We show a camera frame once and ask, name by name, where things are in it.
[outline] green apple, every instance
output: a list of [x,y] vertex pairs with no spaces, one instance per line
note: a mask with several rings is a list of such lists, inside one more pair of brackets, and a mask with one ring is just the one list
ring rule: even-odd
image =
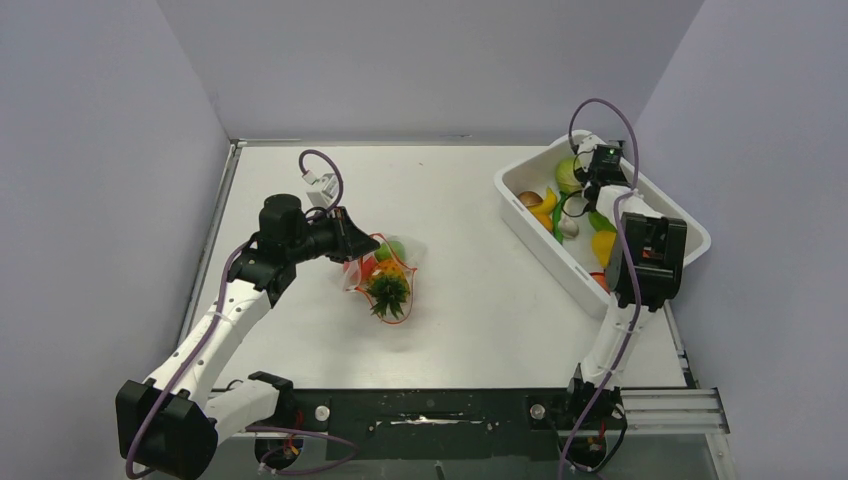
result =
[[392,250],[395,251],[395,255],[397,255],[401,262],[406,261],[406,249],[403,248],[402,243],[396,240],[389,240],[389,243],[380,245],[380,248],[374,252],[374,256],[377,257],[378,262],[382,262],[383,260],[392,258]]

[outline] white table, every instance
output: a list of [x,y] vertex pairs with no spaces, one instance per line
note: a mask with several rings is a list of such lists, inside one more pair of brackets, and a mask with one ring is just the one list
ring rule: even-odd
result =
[[[258,229],[263,200],[300,196],[306,147],[245,147],[227,199],[198,312],[214,300],[225,257]],[[325,259],[297,279],[245,338],[217,386],[263,370],[296,388],[562,387],[600,322],[589,318],[498,216],[495,171],[544,147],[335,146],[342,202],[366,232],[409,235],[429,248],[411,317],[390,326],[334,283]],[[307,167],[328,171],[314,156]],[[626,386],[684,386],[664,315],[648,324]]]

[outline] white robotic arm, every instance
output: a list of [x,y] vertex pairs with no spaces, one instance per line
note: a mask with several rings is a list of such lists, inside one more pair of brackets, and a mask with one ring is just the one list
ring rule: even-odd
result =
[[220,317],[203,350],[170,391],[174,395],[188,392],[187,399],[200,407],[208,418],[215,419],[219,445],[245,426],[272,416],[280,393],[269,383],[246,380],[235,389],[209,400],[212,387],[236,348],[250,329],[271,310],[267,292],[258,291],[253,284],[242,280],[228,283],[224,302],[220,314],[216,313],[216,305],[212,304],[177,351],[149,376],[154,388],[165,388],[185,357],[209,330],[212,320]]
[[320,256],[353,261],[378,247],[344,207],[307,218],[297,197],[266,199],[259,231],[231,257],[217,300],[221,305],[213,303],[144,383],[128,380],[118,392],[118,438],[128,476],[139,477],[130,470],[135,461],[194,480],[217,445],[234,433],[259,420],[293,415],[288,408],[292,383],[264,372],[212,400],[209,394],[250,329],[294,281],[298,263]]
[[[636,323],[635,298],[620,244],[611,256],[605,275],[611,287],[607,313],[592,349],[579,366],[580,378],[593,386],[601,385],[609,373],[604,389],[615,390],[621,374],[645,324],[656,316],[665,300],[677,293],[682,270],[686,224],[666,218],[651,208],[631,187],[620,170],[621,149],[604,145],[596,135],[586,137],[577,149],[581,162],[584,197],[591,207],[613,222],[624,225],[625,235],[642,290],[641,308]],[[615,202],[619,218],[615,218]]]

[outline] toy fruit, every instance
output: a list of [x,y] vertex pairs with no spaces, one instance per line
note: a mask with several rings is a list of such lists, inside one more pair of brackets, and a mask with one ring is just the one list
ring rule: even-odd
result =
[[392,258],[392,250],[395,251],[395,255],[397,255],[401,262],[406,261],[406,249],[403,248],[403,244],[397,240],[389,240],[389,243],[381,244],[380,248],[374,252],[374,256],[377,257],[378,262],[382,262]]
[[527,210],[530,213],[532,213],[533,215],[542,214],[542,215],[547,216],[547,215],[550,215],[551,212],[554,211],[554,208],[556,207],[556,203],[557,203],[556,193],[554,193],[553,190],[548,188],[547,195],[545,196],[545,199],[542,201],[542,203],[540,203],[538,205],[534,205],[532,207],[527,207]]
[[543,227],[545,227],[545,230],[553,233],[554,222],[551,220],[551,217],[549,217],[547,215],[543,215],[541,213],[534,213],[533,216],[536,217],[536,220],[538,220],[539,223],[541,223]]
[[592,225],[592,228],[595,229],[596,232],[616,232],[618,231],[615,228],[615,225],[610,222],[607,217],[601,215],[598,212],[589,212],[589,224]]
[[[345,262],[342,266],[342,270],[347,272],[351,266],[355,266],[357,263],[359,263],[359,260],[355,262]],[[374,267],[376,266],[377,259],[374,258],[374,255],[369,255],[368,258],[362,259],[362,264],[359,269],[359,278],[361,279],[360,283],[365,282],[366,280],[371,278],[371,272],[374,271]]]
[[534,207],[542,203],[542,197],[536,192],[521,192],[518,194],[518,200],[525,207]]
[[401,305],[409,296],[409,282],[401,266],[390,258],[378,263],[371,272],[366,292],[374,300],[372,314],[382,318],[389,311],[399,319],[403,315]]
[[559,162],[556,169],[556,180],[559,189],[565,193],[580,190],[582,186],[574,177],[574,170],[579,166],[577,157],[569,157]]
[[607,278],[604,275],[604,272],[592,272],[589,275],[591,275],[592,278],[594,278],[595,281],[598,282],[598,285],[600,285],[605,292],[609,293],[609,286],[607,285]]
[[577,225],[577,222],[565,216],[560,218],[559,223],[557,223],[557,230],[562,233],[563,238],[568,239],[574,238],[580,233],[580,227]]
[[592,237],[592,251],[598,257],[601,267],[607,268],[609,257],[612,255],[612,247],[615,245],[615,233],[606,230],[598,232]]

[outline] plastic bag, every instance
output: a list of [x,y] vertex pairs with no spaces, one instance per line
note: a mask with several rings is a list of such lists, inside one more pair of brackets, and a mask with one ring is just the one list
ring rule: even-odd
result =
[[359,292],[381,321],[396,325],[409,318],[415,288],[415,272],[426,247],[401,235],[374,233],[380,248],[342,266],[342,289]]

